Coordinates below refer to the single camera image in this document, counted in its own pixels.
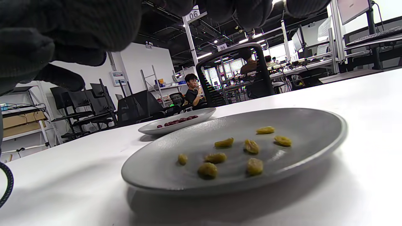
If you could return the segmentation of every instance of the table surface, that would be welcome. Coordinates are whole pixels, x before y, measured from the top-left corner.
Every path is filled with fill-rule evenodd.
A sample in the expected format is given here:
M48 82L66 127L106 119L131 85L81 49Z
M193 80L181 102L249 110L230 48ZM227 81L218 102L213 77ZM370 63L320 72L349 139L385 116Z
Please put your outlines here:
M335 112L348 137L328 159L248 192L218 197L151 195L129 188L120 170L154 137L144 124L103 131L8 163L14 191L5 226L398 225L402 203L402 69L218 107L214 118L281 107ZM0 176L0 192L5 176Z
M294 74L299 74L299 73L305 72L305 71L307 71L307 69L315 69L315 68L325 67L325 66L328 66L328 65L331 65L331 64L332 64L332 59L328 59L328 60L308 64L306 66L307 68L303 67L303 66L300 66L298 68L285 71L284 73L285 73L285 75L294 75ZM269 77L271 79L280 78L280 77L283 77L283 73L278 72L278 73L275 73L275 74L271 74Z

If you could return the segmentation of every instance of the chair backrest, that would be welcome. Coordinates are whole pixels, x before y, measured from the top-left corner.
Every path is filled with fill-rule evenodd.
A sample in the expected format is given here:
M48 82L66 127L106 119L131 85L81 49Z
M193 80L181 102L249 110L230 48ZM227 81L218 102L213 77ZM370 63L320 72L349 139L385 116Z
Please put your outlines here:
M117 104L117 126L133 125L146 117L148 115L145 114L134 95L119 100Z
M89 101L84 91L78 91L78 92L69 91L68 96L71 98L74 108L89 106Z
M203 58L196 69L209 107L275 94L263 50L257 43L212 54Z
M169 97L174 105L178 105L180 107L183 106L185 100L182 93L180 92L172 93L169 95Z
M50 91L54 97L54 102L56 103L57 109L64 109L73 106L73 102L68 95L68 90L66 90L65 88L56 86L50 88Z

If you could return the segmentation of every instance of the finger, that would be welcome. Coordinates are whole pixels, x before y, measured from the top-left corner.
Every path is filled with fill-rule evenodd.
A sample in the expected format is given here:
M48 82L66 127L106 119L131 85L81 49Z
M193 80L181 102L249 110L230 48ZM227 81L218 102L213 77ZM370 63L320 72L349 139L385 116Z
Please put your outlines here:
M286 12L295 18L308 17L311 14L323 11L331 0L286 0Z
M178 16L189 14L196 4L195 0L150 0L150 2Z
M239 23L250 30L264 25L273 9L272 0L235 0Z
M89 49L81 46L66 46L55 43L52 61L77 63L87 66L101 66L106 61L106 52L100 49Z
M36 29L0 29L0 78L37 72L52 58L52 39Z
M76 92L84 88L84 79L77 73L48 64L35 77L35 81L50 82L69 91Z
M229 20L235 12L233 0L205 0L205 7L207 8L208 18L216 22Z

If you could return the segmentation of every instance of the small gray plate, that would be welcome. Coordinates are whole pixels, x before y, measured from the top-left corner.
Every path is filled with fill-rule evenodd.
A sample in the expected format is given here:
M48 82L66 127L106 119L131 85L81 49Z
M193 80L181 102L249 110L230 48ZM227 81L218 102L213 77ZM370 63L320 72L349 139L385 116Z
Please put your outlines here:
M273 126L275 133L257 135L256 129ZM292 147L274 144L275 136L292 139ZM187 127L146 145L121 169L123 179L143 191L168 195L217 195L256 188L295 174L328 156L347 135L346 121L327 111L282 108L231 115ZM233 146L217 150L214 142L233 137ZM243 151L245 139L260 146L258 155ZM197 174L204 156L223 152L228 157L216 164L218 176L203 180ZM186 154L185 166L177 156ZM246 175L247 160L264 161L261 175Z
M138 129L140 133L143 134L148 134L148 135L165 135L171 132L174 132L176 130L195 125L197 123L203 122L208 120L216 111L216 108L204 108L200 110L195 110L195 111L188 111L184 112L182 114L170 116L168 118L160 119L154 122L151 122L141 128ZM198 118L191 119L185 122L181 122L176 125L170 125L170 126L164 126L165 123L175 121L181 118L187 118L189 116L198 116Z

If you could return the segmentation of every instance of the cable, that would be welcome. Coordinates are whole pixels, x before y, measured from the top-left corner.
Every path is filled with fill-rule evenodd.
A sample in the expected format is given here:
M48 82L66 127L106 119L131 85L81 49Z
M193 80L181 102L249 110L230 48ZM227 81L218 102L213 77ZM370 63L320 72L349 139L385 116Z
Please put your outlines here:
M378 5L376 2L374 2L374 1L372 1L372 3L373 3L374 5L377 5L378 13L379 13L379 18L380 18L380 20L381 20L382 31L385 31L385 29L384 29L384 22L382 21L381 10L379 9L379 5Z
M6 191L0 199L0 208L4 205L4 203L8 200L11 195L12 189L14 187L14 177L12 176L12 172L10 168L8 168L4 163L0 162L0 169L4 171L7 177L7 188Z

